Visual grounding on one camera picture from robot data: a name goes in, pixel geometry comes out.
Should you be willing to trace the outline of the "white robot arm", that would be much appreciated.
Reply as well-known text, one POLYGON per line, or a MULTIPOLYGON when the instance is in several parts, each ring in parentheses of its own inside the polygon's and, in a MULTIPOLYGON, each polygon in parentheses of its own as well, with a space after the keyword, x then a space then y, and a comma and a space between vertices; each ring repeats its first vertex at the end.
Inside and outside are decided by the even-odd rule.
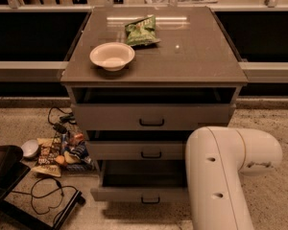
POLYGON ((185 148, 194 230, 254 230, 240 176, 268 173, 282 161, 271 134, 251 128, 207 126, 185 148))

